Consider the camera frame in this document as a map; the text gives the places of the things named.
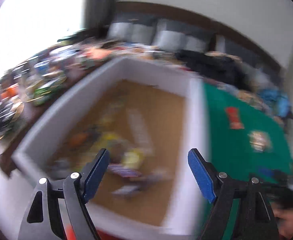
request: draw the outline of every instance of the green table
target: green table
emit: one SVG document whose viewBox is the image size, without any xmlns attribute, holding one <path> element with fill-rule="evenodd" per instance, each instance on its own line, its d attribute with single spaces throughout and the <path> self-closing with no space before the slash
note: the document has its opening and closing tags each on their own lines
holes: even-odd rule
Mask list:
<svg viewBox="0 0 293 240">
<path fill-rule="evenodd" d="M 205 83 L 204 90 L 209 115 L 208 128 L 211 144 L 211 159 L 209 161 L 213 163 L 218 171 L 226 172 L 233 179 L 244 181 L 249 180 L 250 172 L 259 174 L 258 169 L 261 167 L 279 169 L 288 174 L 291 172 L 290 164 L 292 159 L 288 143 L 282 128 L 273 119 L 212 85 Z M 229 119 L 225 112 L 225 109 L 229 106 L 239 109 L 244 129 L 230 129 Z M 253 150 L 248 136 L 253 130 L 264 131 L 269 134 L 272 142 L 270 152 L 257 153 Z M 262 174 L 259 174 L 259 176 L 266 181 L 275 182 Z M 238 200 L 233 202 L 229 223 L 223 239 L 230 239 L 231 237 L 238 203 Z M 210 205 L 207 204 L 204 218 L 207 217 L 209 211 Z"/>
</svg>

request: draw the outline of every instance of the cluttered table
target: cluttered table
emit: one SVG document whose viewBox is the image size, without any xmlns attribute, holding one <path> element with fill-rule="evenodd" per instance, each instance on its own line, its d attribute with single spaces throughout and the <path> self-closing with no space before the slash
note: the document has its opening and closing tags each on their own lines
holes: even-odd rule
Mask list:
<svg viewBox="0 0 293 240">
<path fill-rule="evenodd" d="M 152 46 L 132 46 L 122 43 L 119 45 L 114 41 L 91 40 L 72 46 L 52 46 L 46 49 L 43 55 L 32 57 L 9 70 L 0 81 L 0 102 L 2 102 L 0 115 L 5 116 L 3 113 L 7 114 L 8 107 L 15 110 L 14 113 L 8 114 L 9 116 L 13 114 L 9 125 L 5 124 L 7 121 L 0 123 L 0 168 L 2 171 L 10 176 L 11 171 L 16 169 L 11 159 L 13 152 L 35 122 L 69 88 L 112 57 L 134 55 L 153 59 L 153 52 Z M 163 53 L 161 57 L 170 61 L 171 64 L 180 64 L 179 61 L 172 60 L 172 53 Z M 40 84 L 42 87 L 47 85 L 42 82 L 43 80 L 47 84 L 54 82 L 54 85 L 50 85 L 50 88 L 54 87 L 54 89 L 36 90 Z"/>
</svg>

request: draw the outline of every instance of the yellow object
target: yellow object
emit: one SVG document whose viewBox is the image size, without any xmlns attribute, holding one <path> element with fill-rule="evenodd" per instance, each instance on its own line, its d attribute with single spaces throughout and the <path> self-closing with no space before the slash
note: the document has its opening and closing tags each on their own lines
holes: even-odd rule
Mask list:
<svg viewBox="0 0 293 240">
<path fill-rule="evenodd" d="M 111 50 L 91 48 L 88 51 L 88 57 L 96 61 L 105 61 L 111 53 Z"/>
<path fill-rule="evenodd" d="M 100 149 L 112 148 L 112 143 L 120 140 L 120 137 L 116 133 L 106 132 L 99 140 L 91 147 L 90 152 L 98 152 Z"/>
<path fill-rule="evenodd" d="M 124 168 L 138 170 L 143 162 L 144 154 L 139 148 L 133 148 L 129 152 L 125 152 L 121 160 Z"/>
</svg>

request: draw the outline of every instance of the blue gripper pad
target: blue gripper pad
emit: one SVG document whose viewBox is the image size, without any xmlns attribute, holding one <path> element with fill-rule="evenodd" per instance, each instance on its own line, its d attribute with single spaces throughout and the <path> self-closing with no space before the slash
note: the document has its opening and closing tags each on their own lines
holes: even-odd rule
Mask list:
<svg viewBox="0 0 293 240">
<path fill-rule="evenodd" d="M 216 199 L 212 179 L 193 150 L 189 151 L 187 159 L 202 195 L 212 203 Z"/>
<path fill-rule="evenodd" d="M 92 171 L 88 175 L 84 183 L 83 199 L 85 204 L 92 199 L 100 185 L 100 182 L 104 176 L 104 173 L 110 163 L 110 153 L 105 150 L 104 154 L 96 160 L 96 164 L 92 168 Z"/>
<path fill-rule="evenodd" d="M 258 171 L 263 174 L 264 176 L 267 176 L 267 177 L 270 177 L 270 178 L 273 178 L 274 176 L 274 171 L 272 171 L 271 169 L 268 169 L 268 168 L 259 168 Z"/>
</svg>

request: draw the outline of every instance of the gray pillow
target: gray pillow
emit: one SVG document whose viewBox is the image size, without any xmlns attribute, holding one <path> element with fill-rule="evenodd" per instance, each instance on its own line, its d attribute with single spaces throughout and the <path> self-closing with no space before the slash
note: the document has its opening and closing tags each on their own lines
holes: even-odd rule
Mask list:
<svg viewBox="0 0 293 240">
<path fill-rule="evenodd" d="M 207 50 L 207 46 L 207 41 L 199 40 L 193 36 L 186 36 L 185 46 L 183 49 L 197 52 L 205 52 Z"/>
<path fill-rule="evenodd" d="M 253 67 L 256 67 L 256 64 L 260 62 L 260 57 L 253 51 L 246 49 L 241 45 L 230 41 L 229 39 L 225 39 L 225 53 L 238 56 L 242 59 L 242 61 Z"/>
<path fill-rule="evenodd" d="M 262 69 L 262 71 L 269 76 L 272 83 L 274 83 L 276 86 L 280 86 L 282 84 L 282 78 L 280 74 L 272 70 L 266 63 L 260 62 L 256 67 Z"/>
<path fill-rule="evenodd" d="M 152 45 L 157 46 L 160 50 L 176 52 L 182 48 L 185 35 L 174 31 L 157 32 Z"/>
<path fill-rule="evenodd" d="M 142 43 L 145 45 L 150 45 L 153 40 L 154 32 L 155 27 L 142 24 L 133 24 L 132 34 L 129 41 L 131 41 L 132 43 Z"/>
<path fill-rule="evenodd" d="M 157 32 L 152 45 L 163 51 L 176 52 L 182 49 L 185 44 L 184 29 L 184 23 L 161 19 L 158 21 Z"/>
<path fill-rule="evenodd" d="M 216 36 L 215 51 L 225 53 L 225 38 L 224 38 L 224 36 L 221 36 L 221 35 Z"/>
<path fill-rule="evenodd" d="M 130 37 L 132 23 L 112 23 L 107 33 L 108 39 L 127 41 Z"/>
<path fill-rule="evenodd" d="M 179 49 L 205 52 L 212 35 L 212 31 L 207 31 L 197 26 L 161 19 L 158 22 L 153 45 L 170 52 L 175 52 Z"/>
<path fill-rule="evenodd" d="M 115 16 L 107 36 L 122 41 L 150 45 L 156 23 L 157 18 L 154 15 L 120 12 Z"/>
</svg>

